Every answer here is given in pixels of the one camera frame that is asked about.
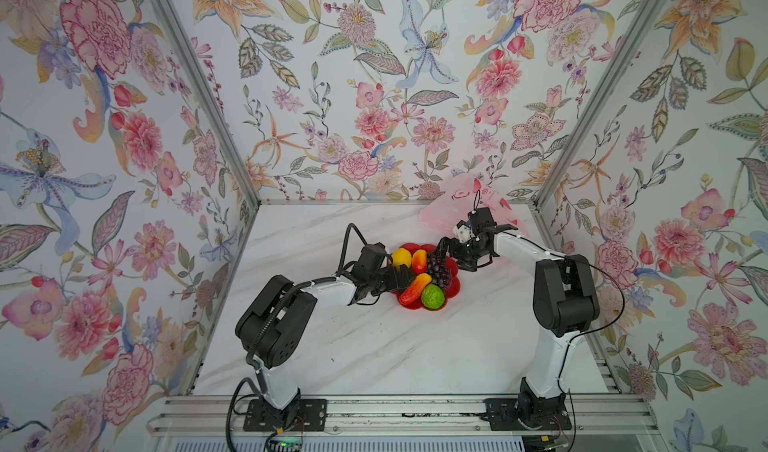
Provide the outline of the pink plastic bag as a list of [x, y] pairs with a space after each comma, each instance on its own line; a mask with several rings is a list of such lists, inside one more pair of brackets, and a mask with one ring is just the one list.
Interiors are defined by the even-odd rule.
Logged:
[[420, 212], [419, 219], [427, 229], [449, 236], [459, 221], [465, 221], [470, 212], [482, 207], [490, 209], [497, 224], [513, 225], [529, 236], [523, 216], [515, 212], [493, 187], [483, 184], [469, 173], [450, 179], [444, 193]]

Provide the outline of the large orange red mango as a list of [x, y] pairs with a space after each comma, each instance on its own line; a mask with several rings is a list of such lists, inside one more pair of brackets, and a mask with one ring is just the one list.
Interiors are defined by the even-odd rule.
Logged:
[[417, 275], [411, 284], [398, 296], [398, 302], [401, 306], [409, 309], [420, 308], [420, 296], [423, 289], [432, 283], [432, 277], [423, 273]]

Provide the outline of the dark purple grape bunch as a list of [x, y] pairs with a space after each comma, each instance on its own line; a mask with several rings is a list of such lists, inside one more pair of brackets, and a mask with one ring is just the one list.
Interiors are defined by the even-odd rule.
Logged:
[[447, 265], [447, 259], [435, 253], [427, 255], [426, 273], [432, 278], [432, 283], [446, 292], [453, 281], [453, 273]]

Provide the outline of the small orange red mango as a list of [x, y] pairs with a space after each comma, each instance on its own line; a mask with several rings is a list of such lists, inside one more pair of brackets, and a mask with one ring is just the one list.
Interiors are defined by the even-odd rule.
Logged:
[[423, 249], [416, 250], [411, 259], [411, 269], [416, 275], [420, 275], [427, 272], [428, 269], [428, 253]]

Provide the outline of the red flower-shaped plate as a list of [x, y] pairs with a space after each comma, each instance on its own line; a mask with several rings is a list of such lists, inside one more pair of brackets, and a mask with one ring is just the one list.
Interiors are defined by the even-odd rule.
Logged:
[[440, 311], [461, 291], [456, 262], [440, 258], [436, 245], [404, 244], [392, 253], [390, 264], [406, 273], [405, 286], [394, 292], [405, 309]]

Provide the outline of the yellow lemon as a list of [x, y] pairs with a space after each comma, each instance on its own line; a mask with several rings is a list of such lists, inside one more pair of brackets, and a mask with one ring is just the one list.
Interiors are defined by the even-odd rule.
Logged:
[[412, 266], [412, 253], [405, 248], [399, 248], [391, 254], [390, 262], [396, 268], [401, 266], [410, 268]]

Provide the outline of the green lime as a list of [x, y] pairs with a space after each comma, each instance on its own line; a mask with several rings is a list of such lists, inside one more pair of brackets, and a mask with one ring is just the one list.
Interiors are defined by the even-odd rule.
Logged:
[[446, 296], [439, 286], [430, 284], [421, 292], [420, 301], [425, 309], [437, 311], [445, 305]]

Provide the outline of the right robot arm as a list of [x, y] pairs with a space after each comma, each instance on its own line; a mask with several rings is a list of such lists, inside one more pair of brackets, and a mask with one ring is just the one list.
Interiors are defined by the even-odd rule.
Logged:
[[532, 428], [536, 420], [564, 413], [572, 350], [600, 315], [588, 259], [554, 252], [512, 225], [497, 224], [486, 207], [459, 222], [451, 237], [438, 242], [436, 254], [468, 272], [480, 269], [484, 257], [489, 262], [504, 258], [533, 277], [532, 309], [540, 331], [531, 368], [521, 379], [515, 416]]

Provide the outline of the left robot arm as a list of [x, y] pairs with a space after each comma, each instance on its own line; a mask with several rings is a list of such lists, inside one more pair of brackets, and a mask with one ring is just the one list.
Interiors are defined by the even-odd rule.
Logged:
[[343, 263], [328, 276], [303, 282], [283, 275], [270, 278], [235, 326], [261, 397], [278, 411], [298, 400], [299, 386], [284, 365], [316, 310], [360, 305], [366, 298], [401, 291], [414, 278], [410, 268], [394, 263], [381, 243], [365, 245], [356, 261]]

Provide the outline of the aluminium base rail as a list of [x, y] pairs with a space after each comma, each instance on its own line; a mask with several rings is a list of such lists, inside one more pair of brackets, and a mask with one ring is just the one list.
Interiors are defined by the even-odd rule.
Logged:
[[[329, 395], [323, 398], [324, 428], [295, 425], [290, 435], [352, 436], [480, 436], [502, 435], [492, 424], [484, 395]], [[150, 436], [213, 436], [225, 433], [229, 398], [184, 396], [164, 401], [148, 423]], [[636, 395], [577, 394], [566, 402], [565, 417], [537, 430], [517, 426], [518, 435], [576, 434], [657, 435], [649, 406]]]

